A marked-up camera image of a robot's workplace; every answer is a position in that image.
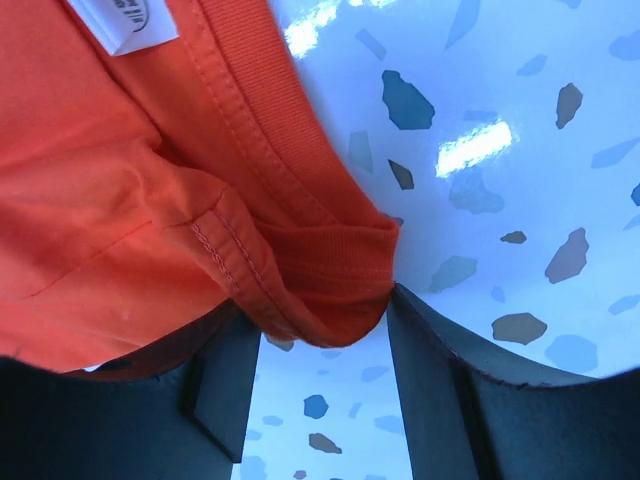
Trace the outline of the orange t shirt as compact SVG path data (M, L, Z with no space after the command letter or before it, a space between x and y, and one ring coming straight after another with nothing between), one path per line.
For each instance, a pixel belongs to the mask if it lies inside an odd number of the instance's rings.
M379 323L398 223L334 152L264 1L152 1L110 55L67 1L1 5L1 353L55 372L232 300L341 348Z

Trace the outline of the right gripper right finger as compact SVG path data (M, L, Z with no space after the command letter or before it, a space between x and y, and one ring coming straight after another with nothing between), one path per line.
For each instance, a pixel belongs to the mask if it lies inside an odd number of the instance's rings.
M638 480L637 370L594 379L531 361L402 285L387 324L415 480Z

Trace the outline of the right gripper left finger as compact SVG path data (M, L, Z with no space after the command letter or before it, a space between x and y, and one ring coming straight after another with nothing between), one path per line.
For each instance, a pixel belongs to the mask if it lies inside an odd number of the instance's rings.
M87 372L1 360L5 479L227 479L261 334L232 302Z

